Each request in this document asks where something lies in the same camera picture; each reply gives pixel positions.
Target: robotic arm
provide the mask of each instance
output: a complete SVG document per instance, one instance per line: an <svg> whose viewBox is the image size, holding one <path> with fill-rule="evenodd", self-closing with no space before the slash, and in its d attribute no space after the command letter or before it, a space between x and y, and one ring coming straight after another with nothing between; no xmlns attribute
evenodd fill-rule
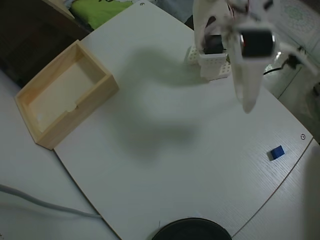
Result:
<svg viewBox="0 0 320 240"><path fill-rule="evenodd" d="M269 0L264 8L272 4ZM305 55L276 38L270 23L250 12L249 0L194 0L193 22L194 42L201 54L215 47L213 36L221 35L235 94L246 113L256 105L264 71L278 52L296 56L314 75L318 74Z"/></svg>

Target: black disc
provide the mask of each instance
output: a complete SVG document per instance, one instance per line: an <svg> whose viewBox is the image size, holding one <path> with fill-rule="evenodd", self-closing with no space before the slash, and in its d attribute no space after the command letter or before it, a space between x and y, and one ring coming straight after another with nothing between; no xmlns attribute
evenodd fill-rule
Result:
<svg viewBox="0 0 320 240"><path fill-rule="evenodd" d="M202 218L186 218L164 226L152 240L232 240L222 226Z"/></svg>

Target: small blue cube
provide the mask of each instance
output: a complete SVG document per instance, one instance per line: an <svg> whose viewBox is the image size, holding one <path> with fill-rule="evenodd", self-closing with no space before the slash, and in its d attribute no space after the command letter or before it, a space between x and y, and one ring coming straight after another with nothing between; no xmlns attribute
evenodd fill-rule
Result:
<svg viewBox="0 0 320 240"><path fill-rule="evenodd" d="M278 146L277 148L273 149L270 153L272 155L273 160L276 160L276 159L280 158L281 156L285 155L285 151L281 145Z"/></svg>

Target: green cushion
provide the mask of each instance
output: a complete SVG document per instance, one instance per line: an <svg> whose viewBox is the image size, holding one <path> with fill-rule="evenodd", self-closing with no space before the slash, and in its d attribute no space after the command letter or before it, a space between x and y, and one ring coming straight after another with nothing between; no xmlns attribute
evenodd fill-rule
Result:
<svg viewBox="0 0 320 240"><path fill-rule="evenodd" d="M93 29L97 29L131 5L131 1L76 0L71 9Z"/></svg>

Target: wooden box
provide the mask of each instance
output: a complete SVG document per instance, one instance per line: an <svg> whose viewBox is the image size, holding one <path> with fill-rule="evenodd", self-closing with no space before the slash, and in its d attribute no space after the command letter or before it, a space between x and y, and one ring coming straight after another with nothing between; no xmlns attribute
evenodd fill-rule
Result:
<svg viewBox="0 0 320 240"><path fill-rule="evenodd" d="M15 100L35 143L52 150L118 90L111 73L77 40Z"/></svg>

